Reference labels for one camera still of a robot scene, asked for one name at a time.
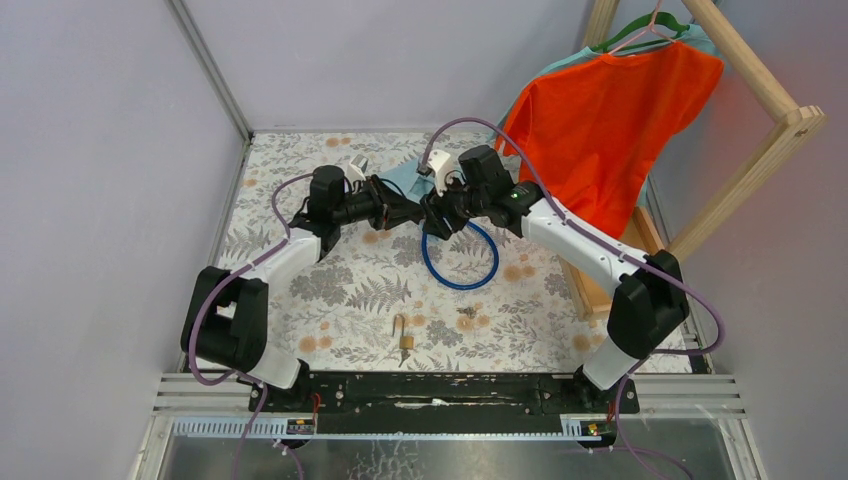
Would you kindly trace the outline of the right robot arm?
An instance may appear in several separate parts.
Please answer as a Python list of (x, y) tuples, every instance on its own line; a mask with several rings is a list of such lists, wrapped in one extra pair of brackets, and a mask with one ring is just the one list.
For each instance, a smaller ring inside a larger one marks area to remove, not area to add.
[(579, 368), (573, 386), (583, 410), (607, 405), (613, 386), (688, 316), (673, 255), (620, 243), (568, 212), (543, 186), (514, 182), (493, 148), (474, 147), (458, 160), (441, 150), (428, 152), (418, 171), (434, 180), (421, 199), (427, 234), (447, 240), (470, 220), (485, 217), (559, 255), (610, 296), (607, 338)]

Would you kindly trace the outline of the brass padlock with key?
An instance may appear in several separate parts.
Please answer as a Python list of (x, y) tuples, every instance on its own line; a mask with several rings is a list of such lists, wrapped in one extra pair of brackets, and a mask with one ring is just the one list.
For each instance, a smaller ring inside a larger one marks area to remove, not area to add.
[(393, 335), (398, 334), (398, 349), (400, 350), (400, 361), (398, 367), (402, 367), (411, 357), (414, 349), (414, 337), (406, 333), (407, 317), (396, 314), (393, 318)]

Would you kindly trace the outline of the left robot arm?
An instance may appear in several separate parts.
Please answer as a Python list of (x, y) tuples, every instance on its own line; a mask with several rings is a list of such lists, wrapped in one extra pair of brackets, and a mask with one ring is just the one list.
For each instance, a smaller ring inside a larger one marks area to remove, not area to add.
[(272, 398), (288, 411), (307, 404), (311, 387), (299, 377), (303, 361), (270, 339), (271, 298), (329, 254), (342, 226), (367, 222), (390, 230), (425, 217), (422, 206), (376, 175), (353, 190), (337, 166), (318, 167), (305, 178), (304, 208), (283, 223), (282, 240), (240, 268), (209, 266), (200, 272), (181, 337), (199, 383), (213, 386), (237, 375), (271, 386)]

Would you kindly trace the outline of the blue cable lock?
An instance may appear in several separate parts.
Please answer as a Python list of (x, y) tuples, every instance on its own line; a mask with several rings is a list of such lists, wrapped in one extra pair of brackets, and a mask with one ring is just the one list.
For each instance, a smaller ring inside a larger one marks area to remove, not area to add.
[(472, 291), (488, 286), (501, 267), (501, 254), (491, 228), (470, 222), (449, 240), (423, 233), (420, 253), (426, 271), (442, 286)]

